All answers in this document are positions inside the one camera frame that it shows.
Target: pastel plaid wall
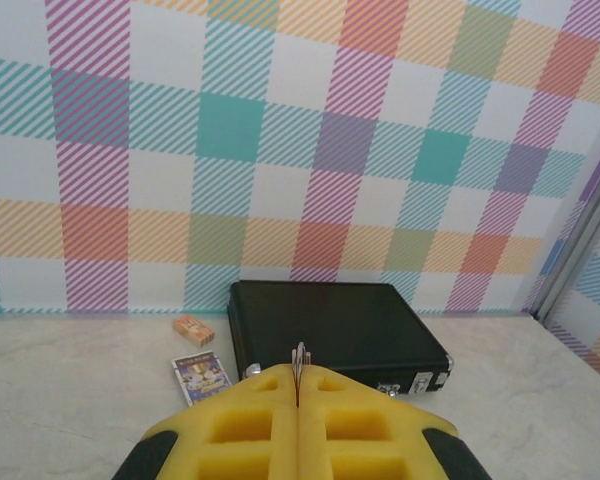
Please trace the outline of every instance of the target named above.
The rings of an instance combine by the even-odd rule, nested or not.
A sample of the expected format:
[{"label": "pastel plaid wall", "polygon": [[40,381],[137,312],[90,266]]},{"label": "pastel plaid wall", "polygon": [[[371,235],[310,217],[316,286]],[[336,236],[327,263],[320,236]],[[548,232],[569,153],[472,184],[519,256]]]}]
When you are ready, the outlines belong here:
[{"label": "pastel plaid wall", "polygon": [[0,1],[0,310],[519,310],[599,130],[600,0]]},{"label": "pastel plaid wall", "polygon": [[550,321],[551,331],[600,373],[600,238]]}]

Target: marble surface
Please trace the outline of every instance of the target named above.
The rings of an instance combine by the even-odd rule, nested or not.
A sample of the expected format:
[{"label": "marble surface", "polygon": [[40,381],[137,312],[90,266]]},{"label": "marble surface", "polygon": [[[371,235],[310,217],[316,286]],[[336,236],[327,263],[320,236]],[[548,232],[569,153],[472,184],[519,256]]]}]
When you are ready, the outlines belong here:
[{"label": "marble surface", "polygon": [[[201,316],[232,381],[226,318]],[[169,360],[197,349],[173,316],[0,317],[0,479],[111,478],[186,407]],[[459,429],[494,479],[600,479],[600,376],[531,318],[425,318],[456,361],[400,400]]]}]

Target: colorful card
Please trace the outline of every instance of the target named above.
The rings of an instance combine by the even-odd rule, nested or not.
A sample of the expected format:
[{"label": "colorful card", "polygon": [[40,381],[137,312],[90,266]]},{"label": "colorful card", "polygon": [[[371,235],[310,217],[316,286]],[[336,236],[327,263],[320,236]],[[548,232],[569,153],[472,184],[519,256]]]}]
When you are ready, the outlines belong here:
[{"label": "colorful card", "polygon": [[175,358],[171,364],[189,406],[231,386],[229,377],[213,352]]}]

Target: black briefcase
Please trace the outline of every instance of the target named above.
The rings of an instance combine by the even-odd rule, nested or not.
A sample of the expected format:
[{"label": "black briefcase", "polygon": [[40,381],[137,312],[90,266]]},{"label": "black briefcase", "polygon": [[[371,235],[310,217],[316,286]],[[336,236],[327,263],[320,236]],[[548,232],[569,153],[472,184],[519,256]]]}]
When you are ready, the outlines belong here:
[{"label": "black briefcase", "polygon": [[312,363],[394,395],[440,389],[453,360],[389,284],[243,280],[228,306],[244,378],[291,361],[304,342]]}]

